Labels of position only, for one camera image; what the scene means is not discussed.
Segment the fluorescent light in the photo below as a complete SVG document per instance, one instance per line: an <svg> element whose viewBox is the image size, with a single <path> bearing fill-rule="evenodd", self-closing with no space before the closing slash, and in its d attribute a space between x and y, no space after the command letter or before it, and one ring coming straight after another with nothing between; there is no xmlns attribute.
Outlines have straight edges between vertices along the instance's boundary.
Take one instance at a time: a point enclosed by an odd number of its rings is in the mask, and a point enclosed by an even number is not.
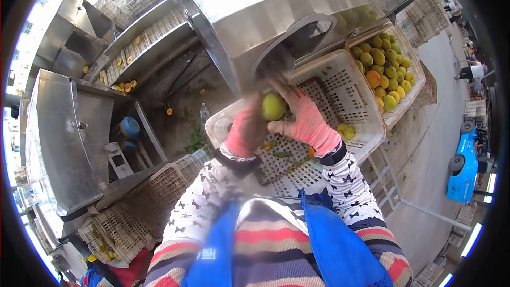
<svg viewBox="0 0 510 287"><path fill-rule="evenodd" d="M438 287L445 287L452 278L453 278L452 274L446 275L445 279L441 282L441 284Z"/></svg>
<svg viewBox="0 0 510 287"><path fill-rule="evenodd" d="M488 179L487 192L488 193L494 193L494 186L495 185L496 185L496 174L495 173L491 173L491 176ZM483 202L484 203L492 203L492 196L487 196L486 195L483 198Z"/></svg>
<svg viewBox="0 0 510 287"><path fill-rule="evenodd" d="M471 236L469 237L468 244L464 247L464 250L462 251L461 257L467 257L469 252L471 251L471 248L476 242L476 239L478 238L478 235L481 232L482 225L480 223L476 223L475 228L473 229L473 232L471 233Z"/></svg>

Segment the tire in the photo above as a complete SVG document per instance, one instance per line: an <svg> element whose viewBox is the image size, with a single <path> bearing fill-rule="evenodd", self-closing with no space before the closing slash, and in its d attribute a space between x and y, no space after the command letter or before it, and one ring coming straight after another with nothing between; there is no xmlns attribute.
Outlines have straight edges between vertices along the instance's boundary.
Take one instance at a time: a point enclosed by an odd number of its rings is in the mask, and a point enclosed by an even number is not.
<svg viewBox="0 0 510 287"><path fill-rule="evenodd" d="M461 125L461 134L471 133L476 129L476 125L471 121L466 121Z"/></svg>
<svg viewBox="0 0 510 287"><path fill-rule="evenodd" d="M450 162L448 163L448 169L452 172L460 171L462 170L462 167L464 167L464 162L464 157L457 154L450 159Z"/></svg>

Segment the crate of apricots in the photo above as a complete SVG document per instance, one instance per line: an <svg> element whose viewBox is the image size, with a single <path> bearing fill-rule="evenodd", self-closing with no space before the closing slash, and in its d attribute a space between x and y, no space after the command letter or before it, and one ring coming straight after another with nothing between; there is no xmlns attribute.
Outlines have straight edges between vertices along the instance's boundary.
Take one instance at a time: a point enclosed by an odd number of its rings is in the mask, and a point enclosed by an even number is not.
<svg viewBox="0 0 510 287"><path fill-rule="evenodd" d="M383 27L346 43L375 100L386 128L409 109L425 84L411 44L397 26Z"/></svg>

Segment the blue vehicle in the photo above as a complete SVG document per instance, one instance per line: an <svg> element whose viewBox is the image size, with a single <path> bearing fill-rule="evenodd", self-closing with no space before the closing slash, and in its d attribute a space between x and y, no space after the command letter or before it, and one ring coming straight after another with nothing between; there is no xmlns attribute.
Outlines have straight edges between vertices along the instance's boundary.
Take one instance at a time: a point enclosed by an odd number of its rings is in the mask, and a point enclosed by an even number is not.
<svg viewBox="0 0 510 287"><path fill-rule="evenodd" d="M477 154L479 150L476 146L482 138L479 133L484 134L484 130L477 129L473 122L467 121L461 126L461 140L458 143L456 155L448 164L452 174L448 180L446 195L452 201L465 204L469 203L473 196L479 160L486 161L484 157L479 157Z"/></svg>

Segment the pink glove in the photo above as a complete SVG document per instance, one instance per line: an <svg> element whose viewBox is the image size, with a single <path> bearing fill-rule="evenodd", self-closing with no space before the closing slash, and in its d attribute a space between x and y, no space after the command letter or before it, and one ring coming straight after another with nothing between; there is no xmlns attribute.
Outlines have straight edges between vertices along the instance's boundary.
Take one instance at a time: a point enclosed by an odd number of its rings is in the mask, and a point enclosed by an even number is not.
<svg viewBox="0 0 510 287"><path fill-rule="evenodd" d="M315 102L297 87L275 79L269 82L289 104L290 111L296 115L296 122L269 122L268 130L310 144L319 156L335 150L341 141L340 134L324 121Z"/></svg>
<svg viewBox="0 0 510 287"><path fill-rule="evenodd" d="M269 131L267 121L262 117L262 93L251 96L248 104L233 120L232 128L224 147L234 154L252 158L254 152L266 139Z"/></svg>

